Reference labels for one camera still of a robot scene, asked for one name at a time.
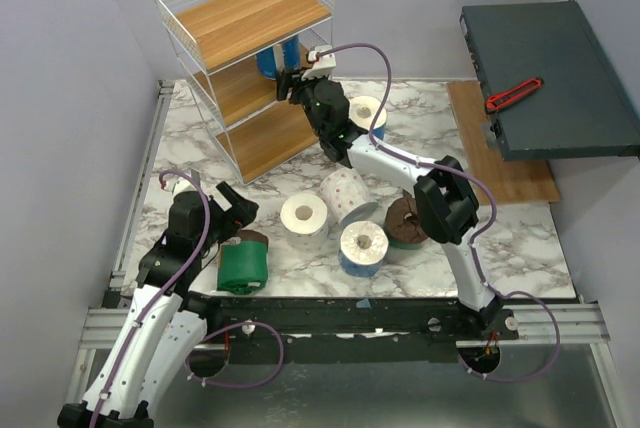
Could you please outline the blue cartoon-face paper roll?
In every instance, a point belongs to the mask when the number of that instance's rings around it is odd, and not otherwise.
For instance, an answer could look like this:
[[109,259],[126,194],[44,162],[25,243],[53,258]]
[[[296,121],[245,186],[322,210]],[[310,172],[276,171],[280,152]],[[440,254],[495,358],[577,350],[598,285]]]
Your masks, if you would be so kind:
[[[360,128],[369,130],[379,108],[380,101],[377,98],[357,96],[349,100],[349,118]],[[387,111],[383,108],[373,129],[374,136],[380,140],[384,139],[386,124]]]

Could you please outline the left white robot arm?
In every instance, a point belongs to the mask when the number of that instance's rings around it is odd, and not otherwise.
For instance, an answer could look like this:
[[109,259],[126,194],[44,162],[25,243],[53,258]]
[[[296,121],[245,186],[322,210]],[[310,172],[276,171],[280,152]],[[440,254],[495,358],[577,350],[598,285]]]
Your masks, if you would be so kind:
[[199,188],[173,196],[161,238],[139,262],[123,326],[81,401],[65,404],[60,427],[151,427],[152,413],[198,342],[214,341],[220,316],[189,300],[202,260],[250,225],[259,206],[227,183],[217,189],[227,209]]

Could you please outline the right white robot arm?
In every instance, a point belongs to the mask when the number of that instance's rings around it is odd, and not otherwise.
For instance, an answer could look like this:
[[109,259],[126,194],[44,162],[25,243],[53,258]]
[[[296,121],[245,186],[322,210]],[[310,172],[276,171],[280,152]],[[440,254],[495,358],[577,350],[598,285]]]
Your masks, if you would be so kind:
[[300,105],[333,162],[383,178],[413,193],[417,218],[428,238],[441,244],[457,285],[458,325],[480,340],[496,328],[503,306],[486,280],[475,241],[479,201],[475,180],[450,156],[429,161],[388,145],[349,118],[342,85],[328,77],[285,69],[276,75],[276,97]]

